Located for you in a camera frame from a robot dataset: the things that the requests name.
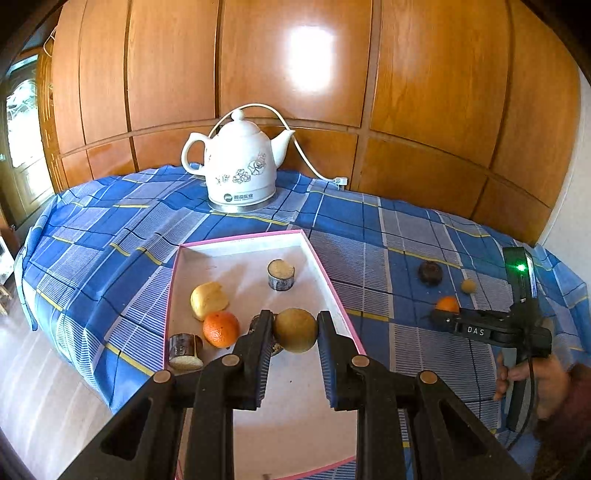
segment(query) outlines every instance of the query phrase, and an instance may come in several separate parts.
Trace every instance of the kettle handle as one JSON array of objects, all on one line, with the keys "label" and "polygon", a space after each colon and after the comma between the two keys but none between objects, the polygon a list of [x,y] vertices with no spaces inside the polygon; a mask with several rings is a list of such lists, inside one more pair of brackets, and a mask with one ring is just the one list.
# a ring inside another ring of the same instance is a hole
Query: kettle handle
[{"label": "kettle handle", "polygon": [[193,175],[205,176],[205,165],[200,166],[200,168],[191,167],[191,165],[189,165],[189,161],[187,160],[187,154],[189,153],[189,148],[191,148],[191,145],[193,145],[195,142],[203,142],[205,144],[205,148],[207,149],[207,144],[210,140],[210,138],[197,132],[189,135],[189,139],[185,143],[183,152],[181,153],[181,163],[183,164],[184,169],[189,173],[192,173]]}]

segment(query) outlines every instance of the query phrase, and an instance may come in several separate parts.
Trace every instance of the kettle lid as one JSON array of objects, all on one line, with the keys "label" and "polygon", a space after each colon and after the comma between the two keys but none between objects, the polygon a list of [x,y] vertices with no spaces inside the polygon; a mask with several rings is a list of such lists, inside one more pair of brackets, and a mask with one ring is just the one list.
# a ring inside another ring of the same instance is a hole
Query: kettle lid
[{"label": "kettle lid", "polygon": [[239,108],[232,112],[232,120],[232,122],[228,122],[222,127],[220,133],[218,133],[219,136],[245,137],[261,131],[256,124],[244,120],[244,112]]}]

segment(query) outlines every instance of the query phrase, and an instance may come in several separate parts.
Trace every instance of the kettle spout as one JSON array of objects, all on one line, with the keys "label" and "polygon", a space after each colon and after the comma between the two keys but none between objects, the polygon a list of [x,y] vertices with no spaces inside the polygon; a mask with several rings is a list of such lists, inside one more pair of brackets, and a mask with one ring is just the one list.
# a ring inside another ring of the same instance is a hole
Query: kettle spout
[{"label": "kettle spout", "polygon": [[290,138],[294,133],[294,130],[283,130],[283,132],[271,140],[271,149],[276,168],[281,167],[285,159],[285,154],[287,153],[287,147],[290,144]]}]

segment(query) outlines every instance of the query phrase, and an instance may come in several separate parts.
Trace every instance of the cable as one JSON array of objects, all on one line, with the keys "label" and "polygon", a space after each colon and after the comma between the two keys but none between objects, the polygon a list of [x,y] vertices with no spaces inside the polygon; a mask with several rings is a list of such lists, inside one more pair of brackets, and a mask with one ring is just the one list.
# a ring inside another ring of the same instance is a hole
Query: cable
[{"label": "cable", "polygon": [[[250,106],[261,106],[263,108],[266,108],[266,109],[270,110],[271,112],[273,112],[274,114],[276,114],[277,118],[281,121],[281,123],[283,124],[283,126],[287,130],[291,130],[290,129],[290,126],[287,125],[287,122],[281,116],[281,114],[277,110],[275,110],[272,106],[265,105],[264,103],[247,103],[246,105],[242,105],[242,106],[236,107],[234,110],[236,110],[236,109],[240,109],[241,110],[243,108],[248,108]],[[209,135],[207,136],[208,138],[211,138],[212,137],[213,133],[217,130],[217,128],[220,126],[220,124],[226,118],[228,118],[232,114],[232,112],[234,110],[231,110],[230,112],[226,113],[226,115],[224,115],[223,117],[220,118],[219,122],[216,123],[215,127],[213,127],[212,130],[209,132]],[[296,140],[295,137],[294,137],[294,144],[295,144],[295,147],[296,147],[297,151],[300,153],[301,157],[306,162],[306,165],[308,165],[310,167],[310,170],[312,171],[312,173],[314,175],[316,175],[320,180],[324,180],[324,181],[327,181],[329,183],[334,183],[334,184],[338,185],[339,187],[347,185],[347,182],[348,182],[347,177],[336,177],[336,178],[333,178],[333,179],[327,179],[326,177],[324,177],[320,173],[318,173],[318,171],[312,166],[312,163],[310,163],[310,160],[308,160],[308,158],[306,157],[306,155],[302,151],[302,149],[300,147],[300,144],[297,142],[297,140]]]},{"label": "cable", "polygon": [[534,403],[535,403],[534,364],[531,361],[531,355],[527,356],[527,363],[530,366],[530,404],[527,407],[527,414],[525,415],[525,420],[523,422],[523,425],[519,429],[519,432],[517,433],[515,438],[511,441],[511,443],[507,447],[507,452],[511,451],[511,449],[513,448],[513,445],[515,445],[519,441],[521,436],[523,435],[523,432],[525,431],[525,427],[527,427],[527,424],[530,422],[531,412],[534,409]]}]

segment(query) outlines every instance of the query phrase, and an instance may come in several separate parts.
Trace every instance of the kettle base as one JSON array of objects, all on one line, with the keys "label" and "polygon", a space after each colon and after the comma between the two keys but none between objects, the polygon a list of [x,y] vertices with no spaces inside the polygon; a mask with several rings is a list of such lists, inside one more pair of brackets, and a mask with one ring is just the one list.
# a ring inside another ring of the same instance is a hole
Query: kettle base
[{"label": "kettle base", "polygon": [[275,200],[276,195],[271,196],[267,200],[263,200],[258,203],[253,203],[252,205],[220,205],[219,203],[212,202],[211,200],[207,201],[207,204],[210,206],[212,210],[221,213],[248,213],[254,212],[255,210],[259,210],[264,208],[273,203]]}]

